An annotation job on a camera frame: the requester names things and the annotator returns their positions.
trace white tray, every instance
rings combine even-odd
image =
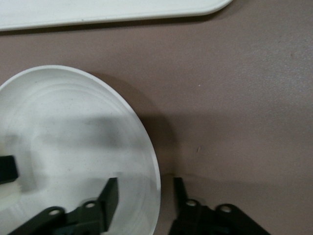
[[[199,16],[232,0],[0,0],[0,31]]]

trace bracket hole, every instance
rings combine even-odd
[[[221,211],[225,212],[225,213],[231,213],[231,208],[228,206],[222,206],[220,208]]]
[[[186,204],[190,207],[195,207],[197,205],[196,201],[194,200],[188,200]]]
[[[49,215],[56,215],[58,213],[60,213],[60,210],[53,210],[49,212]]]
[[[96,204],[94,204],[93,202],[88,203],[86,206],[86,208],[92,208],[94,207]]]

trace brown table surface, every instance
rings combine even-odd
[[[141,118],[162,175],[156,235],[175,217],[173,175],[273,235],[313,234],[313,1],[0,33],[0,84],[47,64],[96,75]]]

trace black plastic part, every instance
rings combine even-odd
[[[212,210],[189,199],[182,178],[174,178],[178,217],[169,235],[269,235],[261,226],[232,204]]]
[[[117,178],[110,178],[107,185],[100,193],[98,202],[103,211],[103,232],[109,230],[116,207],[118,204],[118,183]]]
[[[61,207],[50,207],[28,220],[9,235],[43,235],[47,230],[66,221],[65,210]]]
[[[0,185],[15,181],[18,170],[13,156],[0,157]]]
[[[100,235],[108,231],[117,205],[118,181],[110,178],[97,200],[68,214],[61,207],[50,207],[9,235]]]

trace white plastic dish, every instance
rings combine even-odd
[[[207,15],[232,0],[0,0],[0,30]]]
[[[21,199],[0,212],[5,235],[50,206],[72,211],[118,177],[108,235],[152,235],[160,207],[156,155],[128,103],[91,74],[25,70],[0,87],[0,155],[16,156]]]

